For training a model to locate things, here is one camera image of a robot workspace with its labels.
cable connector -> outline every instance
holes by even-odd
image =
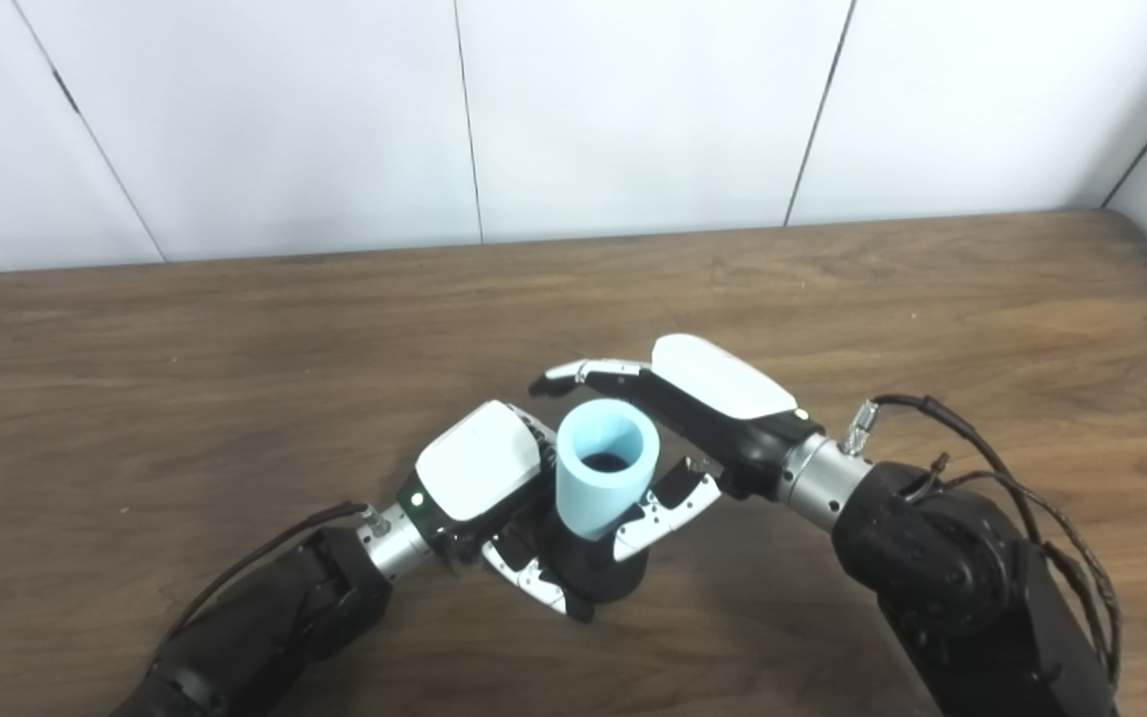
[[[852,422],[848,426],[848,435],[843,436],[843,441],[838,444],[838,450],[843,455],[860,455],[861,450],[865,450],[865,442],[869,439],[871,432],[874,430],[874,421],[879,418],[879,404],[873,400],[866,400],[861,404],[860,408],[857,408],[856,416],[852,416]]]

black fingertip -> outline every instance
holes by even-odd
[[[562,377],[561,380],[549,380],[546,375],[538,376],[537,381],[529,384],[529,396],[560,398],[560,396],[572,393],[575,388],[577,388],[577,381],[574,380],[574,376]]]

black base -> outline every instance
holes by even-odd
[[[564,527],[551,509],[538,528],[538,550],[570,590],[592,602],[614,602],[632,594],[646,577],[649,550],[615,562],[617,527],[601,537],[586,539]]]

black cable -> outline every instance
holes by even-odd
[[[1047,502],[1043,496],[1033,493],[1028,486],[1021,484],[1009,473],[1000,471],[972,471],[966,473],[966,475],[953,478],[951,481],[944,482],[942,484],[942,490],[951,490],[955,486],[968,484],[968,482],[980,480],[980,478],[992,478],[998,481],[1002,486],[1009,491],[1009,493],[1022,494],[1024,499],[1028,499],[1036,504],[1039,508],[1046,509],[1048,516],[1052,516],[1060,529],[1064,531],[1064,535],[1069,538],[1069,541],[1074,544],[1078,553],[1083,555],[1083,561],[1087,563],[1087,569],[1091,571],[1093,579],[1097,583],[1097,592],[1100,594],[1100,602],[1106,607],[1106,613],[1109,615],[1109,645],[1097,645],[1098,649],[1102,649],[1106,654],[1106,670],[1109,672],[1109,684],[1113,688],[1118,688],[1119,672],[1121,672],[1121,640],[1123,639],[1123,615],[1121,615],[1121,605],[1118,603],[1118,593],[1114,591],[1114,583],[1109,579],[1109,572],[1106,572],[1106,567],[1102,566],[1100,559],[1093,553],[1091,546],[1087,545],[1087,540],[1083,538],[1083,535],[1077,531],[1074,527],[1074,522],[1069,521],[1069,516],[1066,516],[1064,512],[1060,508],[1054,507],[1051,502]],[[1053,560],[1053,563],[1060,568],[1060,563]],[[1066,575],[1066,579],[1070,583],[1074,582],[1071,575]],[[1086,600],[1083,603],[1083,611],[1087,614],[1089,625],[1092,628],[1093,636],[1100,636],[1102,639],[1102,630],[1100,629],[1100,616],[1098,616],[1095,603],[1091,600]]]
[[[167,630],[167,634],[163,637],[161,644],[158,645],[158,649],[155,650],[155,654],[159,653],[162,646],[167,644],[167,640],[177,636],[179,631],[188,624],[188,621],[192,621],[193,616],[197,613],[197,609],[201,609],[201,607],[206,603],[206,600],[211,599],[211,595],[214,595],[219,589],[227,585],[228,580],[232,580],[239,572],[245,570],[245,568],[250,568],[251,563],[255,563],[256,560],[264,558],[268,553],[273,553],[274,550],[278,550],[282,544],[286,544],[286,540],[292,539],[292,537],[309,530],[309,528],[336,521],[338,517],[356,516],[357,513],[365,513],[366,509],[369,509],[369,505],[364,502],[351,502],[351,500],[341,502],[333,508],[318,509],[318,512],[311,514],[311,516],[302,519],[298,523],[287,528],[287,530],[281,531],[281,533],[278,533],[273,539],[265,541],[265,544],[259,547],[256,547],[250,554],[247,554],[245,558],[232,563],[227,570],[220,572],[219,577],[216,577],[214,580],[210,582],[210,585],[206,585],[203,591],[197,593],[197,598],[193,599],[193,602],[188,603],[187,607],[184,608],[184,611],[179,614],[177,621],[171,624],[171,628]]]
[[[1002,463],[1002,459],[998,455],[997,450],[993,450],[993,447],[989,445],[982,436],[980,436],[976,428],[974,428],[968,421],[965,421],[959,413],[951,412],[945,404],[939,403],[939,400],[933,398],[933,396],[884,393],[882,396],[875,396],[871,399],[871,403],[877,405],[908,405],[910,408],[914,408],[915,412],[923,413],[923,415],[929,419],[936,419],[936,421],[943,427],[950,428],[950,430],[955,431],[961,439],[973,444],[977,452],[980,452],[980,454],[982,454],[985,459],[985,462],[989,463],[989,467],[993,468],[993,471],[1005,473],[1007,476],[1012,475],[1007,465]],[[1038,530],[1038,521],[1035,521],[1033,519],[1033,509],[1030,508],[1029,500],[1025,499],[1025,496],[1021,494],[1020,491],[1008,489],[1007,493],[1012,496],[1012,502],[1015,504],[1015,512],[1021,514],[1021,522],[1024,523],[1024,533],[1030,537],[1033,545],[1043,545],[1043,533]]]

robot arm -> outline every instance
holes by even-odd
[[[169,630],[145,679],[112,717],[259,717],[306,664],[383,617],[392,585],[428,558],[475,562],[514,517],[554,499],[549,428],[497,400],[437,437],[390,508],[323,509],[224,572]],[[359,528],[319,527],[360,516]],[[245,572],[288,539],[295,547]]]
[[[1077,566],[1038,538],[1024,507],[1032,493],[978,436],[974,443],[996,463],[989,475],[1021,496],[1029,535],[991,500],[955,489],[976,476],[941,484],[943,462],[929,471],[865,459],[877,404],[864,405],[845,439],[834,441],[777,382],[696,336],[663,336],[651,364],[587,359],[551,368],[530,393],[560,396],[577,385],[629,400],[686,437],[724,467],[724,493],[780,501],[829,533],[843,570],[879,595],[880,611],[944,714],[1106,717],[1114,709],[1118,623],[1109,649],[1083,634],[1047,562]],[[900,399],[889,403],[913,404]],[[941,404],[915,400],[921,412],[974,435]],[[1116,608],[1102,569],[1097,578],[1106,606]]]

